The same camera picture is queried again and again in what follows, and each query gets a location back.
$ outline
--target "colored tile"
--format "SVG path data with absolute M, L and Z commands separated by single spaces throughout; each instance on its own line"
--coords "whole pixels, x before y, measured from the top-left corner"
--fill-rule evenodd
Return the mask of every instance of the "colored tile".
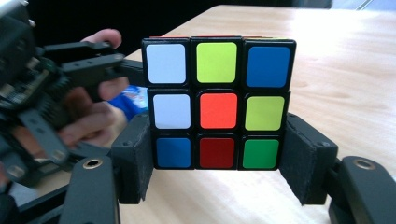
M 273 169 L 279 142 L 275 139 L 248 139 L 244 145 L 243 168 Z
M 232 138 L 204 137 L 199 141 L 199 164 L 205 169 L 231 169 L 235 166 L 235 141 Z
M 158 138 L 156 148 L 159 168 L 191 167 L 191 140 L 189 138 Z
M 237 121 L 238 97 L 233 92 L 207 92 L 200 96 L 203 129 L 233 129 Z
M 247 60 L 247 85 L 253 88 L 284 87 L 288 80 L 289 63 L 289 48 L 250 48 Z
M 237 46 L 233 42 L 200 43 L 196 76 L 201 83 L 232 83 L 236 77 Z
M 148 81 L 155 84 L 186 81 L 186 49 L 181 44 L 146 46 Z
M 152 104 L 156 128 L 189 129 L 191 127 L 191 98 L 188 94 L 155 94 Z
M 284 115 L 282 96 L 250 96 L 247 98 L 245 128 L 247 131 L 277 131 Z

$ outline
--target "light wood surface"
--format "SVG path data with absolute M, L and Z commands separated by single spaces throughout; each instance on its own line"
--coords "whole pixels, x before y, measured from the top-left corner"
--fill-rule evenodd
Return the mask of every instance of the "light wood surface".
M 264 35 L 297 41 L 289 112 L 396 176 L 396 13 L 219 6 L 168 35 Z M 137 51 L 128 57 L 141 60 Z M 329 223 L 301 206 L 279 171 L 155 170 L 123 223 Z

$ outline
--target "dark red square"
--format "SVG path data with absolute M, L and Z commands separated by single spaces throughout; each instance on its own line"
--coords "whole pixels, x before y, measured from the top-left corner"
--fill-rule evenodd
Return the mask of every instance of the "dark red square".
M 234 163 L 235 141 L 232 138 L 200 140 L 200 166 L 206 169 L 230 169 Z

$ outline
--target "rubik's cube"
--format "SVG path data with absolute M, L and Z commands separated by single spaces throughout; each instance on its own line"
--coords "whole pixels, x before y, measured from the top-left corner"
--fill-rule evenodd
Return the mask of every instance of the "rubik's cube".
M 155 168 L 277 169 L 295 50 L 266 37 L 143 39 Z

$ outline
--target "wooden table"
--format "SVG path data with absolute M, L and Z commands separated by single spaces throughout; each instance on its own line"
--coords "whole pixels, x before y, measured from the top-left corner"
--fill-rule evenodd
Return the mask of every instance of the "wooden table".
M 396 176 L 396 13 L 213 7 L 168 35 L 264 35 L 297 41 L 289 112 Z M 140 51 L 128 57 L 141 60 Z M 279 171 L 155 170 L 123 223 L 329 223 L 301 206 Z

